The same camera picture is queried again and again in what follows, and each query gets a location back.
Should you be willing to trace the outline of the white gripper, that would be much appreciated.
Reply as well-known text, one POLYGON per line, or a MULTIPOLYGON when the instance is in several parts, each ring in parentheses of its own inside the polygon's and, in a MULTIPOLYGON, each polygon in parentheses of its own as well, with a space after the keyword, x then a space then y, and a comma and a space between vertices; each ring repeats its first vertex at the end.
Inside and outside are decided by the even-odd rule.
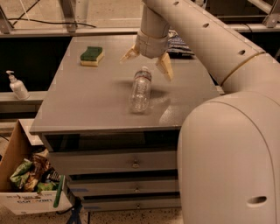
POLYGON ((168 47, 168 31, 164 31, 158 37, 145 34, 139 30, 136 36, 136 43, 120 58, 120 62, 133 60, 139 54, 149 59, 157 58, 157 69, 164 77, 171 81, 173 79, 172 63, 169 54, 166 52, 168 47))

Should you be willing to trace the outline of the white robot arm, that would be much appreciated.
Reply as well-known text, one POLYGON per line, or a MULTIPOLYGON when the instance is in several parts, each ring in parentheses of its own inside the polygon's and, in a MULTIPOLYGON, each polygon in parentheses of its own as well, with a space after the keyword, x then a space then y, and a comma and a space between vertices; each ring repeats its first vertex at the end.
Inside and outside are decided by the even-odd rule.
POLYGON ((125 58, 157 60, 174 29, 222 87, 185 119, 178 182, 185 224, 280 224, 280 64, 192 0, 142 0, 136 43, 125 58))

